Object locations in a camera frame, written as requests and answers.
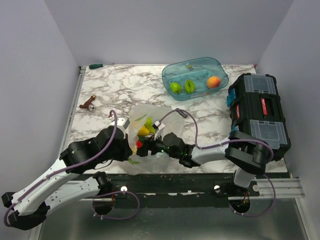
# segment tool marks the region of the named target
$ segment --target toolbox organizer lid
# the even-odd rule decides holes
[[[277,94],[274,80],[270,76],[251,74],[243,78],[247,93]]]
[[[250,120],[251,135],[269,144],[272,149],[280,149],[280,144],[288,144],[282,122]]]

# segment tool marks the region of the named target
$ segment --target marble tabletop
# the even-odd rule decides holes
[[[106,65],[98,69],[87,67],[81,87],[78,106],[71,123],[69,143],[95,137],[110,124],[109,111],[114,109],[118,116],[128,116],[132,106],[152,104],[155,106],[180,108],[190,112],[199,127],[198,144],[211,145],[227,137],[230,132],[230,112],[226,105],[228,87],[243,73],[256,73],[253,65],[223,65],[229,76],[228,86],[220,92],[186,101],[174,100],[164,88],[162,70],[165,65]],[[96,109],[90,112],[79,108],[90,96],[96,95]],[[190,117],[185,119],[182,139],[187,144],[195,142],[195,127]],[[99,171],[126,173],[120,162],[110,166],[99,164]],[[208,162],[200,167],[186,168],[173,160],[164,173],[234,173],[238,167],[229,160]],[[284,160],[267,164],[266,172],[287,172]]]

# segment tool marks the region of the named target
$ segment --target blue plastic bin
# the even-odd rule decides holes
[[[207,87],[207,80],[211,76],[217,76],[221,79],[219,87]],[[195,90],[192,93],[185,92],[187,80],[194,82]],[[201,57],[166,66],[162,70],[162,81],[165,89],[175,100],[185,101],[219,92],[220,89],[227,86],[229,77],[218,60],[212,57]],[[182,90],[179,94],[170,89],[171,83],[180,84]]]

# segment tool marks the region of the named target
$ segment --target wall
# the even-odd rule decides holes
[[[277,78],[292,147],[289,170],[299,176],[320,236],[320,1],[295,0],[258,64]]]
[[[2,195],[26,187],[56,159],[79,69],[43,0],[3,2],[0,32]],[[2,240],[28,235],[0,223]]]
[[[77,63],[256,64],[293,0],[45,0]]]

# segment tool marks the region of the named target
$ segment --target plastic bag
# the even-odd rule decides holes
[[[153,122],[160,120],[168,112],[172,111],[169,107],[154,106],[149,104],[138,104],[131,108],[128,126],[128,143],[131,149],[136,147],[138,141],[138,131],[146,123],[147,118],[151,118]],[[177,112],[168,115],[162,123],[165,128],[162,137],[171,132],[178,137],[182,136],[185,120]],[[128,161],[120,162],[119,166],[130,175],[137,174],[157,174],[165,172],[171,162],[171,158],[164,152],[159,152],[156,155],[148,155],[140,157],[132,155]]]

